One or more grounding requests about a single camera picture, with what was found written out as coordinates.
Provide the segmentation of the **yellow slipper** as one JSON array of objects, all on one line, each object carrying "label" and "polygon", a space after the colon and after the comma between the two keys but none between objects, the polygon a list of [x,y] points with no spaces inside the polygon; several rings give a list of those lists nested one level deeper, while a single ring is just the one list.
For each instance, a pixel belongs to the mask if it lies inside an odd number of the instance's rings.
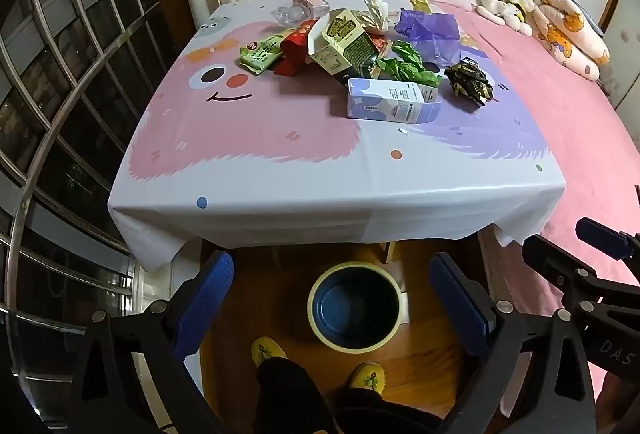
[{"label": "yellow slipper", "polygon": [[269,336],[261,336],[250,345],[250,358],[252,358],[254,365],[259,368],[268,359],[286,359],[288,356],[274,339]]},{"label": "yellow slipper", "polygon": [[385,385],[385,371],[377,362],[363,362],[349,376],[347,383],[347,386],[354,390],[374,391],[379,395],[383,394]]}]

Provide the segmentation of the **left yellow slipper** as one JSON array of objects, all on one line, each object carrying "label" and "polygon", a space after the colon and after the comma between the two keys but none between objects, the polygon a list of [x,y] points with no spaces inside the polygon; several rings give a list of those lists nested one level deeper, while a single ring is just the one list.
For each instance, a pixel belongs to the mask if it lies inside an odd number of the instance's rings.
[{"label": "left yellow slipper", "polygon": [[268,359],[286,359],[288,356],[274,339],[269,336],[261,336],[250,345],[250,358],[252,358],[254,365],[259,368]]}]

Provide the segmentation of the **metal window grille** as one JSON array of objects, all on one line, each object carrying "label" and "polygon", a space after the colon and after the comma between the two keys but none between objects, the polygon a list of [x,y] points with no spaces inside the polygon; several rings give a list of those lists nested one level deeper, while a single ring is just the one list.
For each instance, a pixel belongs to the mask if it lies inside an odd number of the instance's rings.
[{"label": "metal window grille", "polygon": [[160,0],[14,0],[1,22],[2,410],[52,433],[92,314],[141,307],[107,200],[173,51]]}]

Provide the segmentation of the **cartoon printed tablecloth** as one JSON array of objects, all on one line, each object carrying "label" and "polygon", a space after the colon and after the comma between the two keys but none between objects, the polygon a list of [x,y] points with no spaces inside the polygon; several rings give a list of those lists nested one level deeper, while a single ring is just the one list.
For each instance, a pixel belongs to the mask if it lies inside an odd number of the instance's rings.
[{"label": "cartoon printed tablecloth", "polygon": [[226,249],[461,239],[496,225],[503,242],[542,230],[561,168],[504,68],[487,22],[456,15],[462,51],[494,97],[475,106],[442,85],[423,124],[355,120],[318,65],[250,74],[243,46],[279,30],[290,0],[224,4],[200,24],[143,112],[108,210],[148,270],[193,238]]}]

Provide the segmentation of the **right yellow slipper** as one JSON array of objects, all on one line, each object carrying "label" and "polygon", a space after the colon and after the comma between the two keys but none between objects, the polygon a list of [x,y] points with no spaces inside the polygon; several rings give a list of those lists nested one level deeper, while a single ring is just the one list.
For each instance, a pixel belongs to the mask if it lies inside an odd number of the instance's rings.
[{"label": "right yellow slipper", "polygon": [[354,390],[374,391],[379,395],[383,394],[385,385],[385,371],[377,362],[363,362],[349,376],[347,383],[347,386]]}]

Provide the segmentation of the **clear plastic cup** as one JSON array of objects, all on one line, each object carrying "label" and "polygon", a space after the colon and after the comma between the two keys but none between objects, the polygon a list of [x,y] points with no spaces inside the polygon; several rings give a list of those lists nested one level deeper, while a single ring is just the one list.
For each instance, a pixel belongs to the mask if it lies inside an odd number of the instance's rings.
[{"label": "clear plastic cup", "polygon": [[281,6],[271,12],[273,19],[282,27],[295,28],[306,21],[309,16],[308,9],[300,4]]}]

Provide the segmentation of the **pink strawberry milk carton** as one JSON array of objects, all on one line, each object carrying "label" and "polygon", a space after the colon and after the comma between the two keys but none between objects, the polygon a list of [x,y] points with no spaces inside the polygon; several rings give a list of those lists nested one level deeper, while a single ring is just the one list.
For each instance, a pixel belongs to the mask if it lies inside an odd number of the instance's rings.
[{"label": "pink strawberry milk carton", "polygon": [[326,0],[293,0],[293,4],[299,4],[314,20],[321,19],[331,10],[330,4]]}]

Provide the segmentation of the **purple white milk carton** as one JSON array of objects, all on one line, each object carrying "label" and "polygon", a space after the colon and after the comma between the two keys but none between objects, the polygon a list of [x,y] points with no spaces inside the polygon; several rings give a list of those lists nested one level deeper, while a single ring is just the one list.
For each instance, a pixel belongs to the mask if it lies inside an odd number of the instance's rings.
[{"label": "purple white milk carton", "polygon": [[347,115],[357,120],[426,124],[442,107],[436,87],[415,82],[350,78],[347,90]]}]

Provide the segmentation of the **rolled bear print quilt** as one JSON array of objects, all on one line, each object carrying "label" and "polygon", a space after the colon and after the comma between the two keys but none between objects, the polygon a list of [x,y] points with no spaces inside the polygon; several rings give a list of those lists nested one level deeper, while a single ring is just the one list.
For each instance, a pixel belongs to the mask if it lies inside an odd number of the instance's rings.
[{"label": "rolled bear print quilt", "polygon": [[534,36],[552,58],[591,82],[600,77],[600,66],[610,62],[610,50],[572,0],[533,0],[530,12]]}]

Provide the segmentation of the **purple plastic bag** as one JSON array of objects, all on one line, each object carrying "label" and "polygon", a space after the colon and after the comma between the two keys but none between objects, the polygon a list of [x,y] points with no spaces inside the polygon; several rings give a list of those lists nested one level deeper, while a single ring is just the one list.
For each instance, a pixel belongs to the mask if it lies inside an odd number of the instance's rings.
[{"label": "purple plastic bag", "polygon": [[448,68],[461,60],[460,30],[452,14],[401,9],[395,30],[426,62]]}]

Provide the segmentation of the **green cream carton box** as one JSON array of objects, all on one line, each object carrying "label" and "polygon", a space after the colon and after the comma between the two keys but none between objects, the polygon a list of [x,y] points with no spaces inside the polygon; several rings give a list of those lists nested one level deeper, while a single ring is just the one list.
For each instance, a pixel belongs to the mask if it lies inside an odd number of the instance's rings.
[{"label": "green cream carton box", "polygon": [[371,78],[378,48],[349,9],[335,9],[314,24],[307,38],[308,54],[340,82]]}]

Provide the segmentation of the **red snack bag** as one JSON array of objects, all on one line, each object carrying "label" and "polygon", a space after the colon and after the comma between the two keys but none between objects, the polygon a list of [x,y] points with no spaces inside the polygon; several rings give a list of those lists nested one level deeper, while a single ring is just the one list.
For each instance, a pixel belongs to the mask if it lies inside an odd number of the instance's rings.
[{"label": "red snack bag", "polygon": [[305,68],[308,60],[308,35],[316,23],[316,19],[304,21],[281,42],[282,54],[272,69],[274,74],[292,77]]}]

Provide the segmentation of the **green snack wrapper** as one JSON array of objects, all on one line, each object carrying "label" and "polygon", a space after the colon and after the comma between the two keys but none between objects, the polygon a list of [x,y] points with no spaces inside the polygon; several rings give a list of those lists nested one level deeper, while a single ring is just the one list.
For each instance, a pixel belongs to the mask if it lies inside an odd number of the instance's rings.
[{"label": "green snack wrapper", "polygon": [[254,75],[264,73],[270,65],[281,58],[282,42],[290,35],[290,30],[282,30],[267,38],[250,42],[240,49],[239,64]]}]

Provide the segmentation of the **black yellow wrapper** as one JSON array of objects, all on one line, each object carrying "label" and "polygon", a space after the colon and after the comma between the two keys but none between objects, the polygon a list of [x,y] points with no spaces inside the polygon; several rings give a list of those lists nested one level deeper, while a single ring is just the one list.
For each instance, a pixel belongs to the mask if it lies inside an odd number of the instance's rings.
[{"label": "black yellow wrapper", "polygon": [[444,74],[456,97],[468,99],[477,106],[485,106],[494,99],[494,88],[486,74],[478,63],[468,56],[446,68]]}]

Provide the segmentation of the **blue and cream trash bin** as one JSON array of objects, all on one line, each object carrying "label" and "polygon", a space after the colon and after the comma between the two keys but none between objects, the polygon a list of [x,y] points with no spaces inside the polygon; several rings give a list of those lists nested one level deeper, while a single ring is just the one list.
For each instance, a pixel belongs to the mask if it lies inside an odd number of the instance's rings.
[{"label": "blue and cream trash bin", "polygon": [[402,318],[401,292],[390,274],[365,261],[349,261],[322,273],[307,298],[314,335],[345,354],[378,350],[396,334]]}]

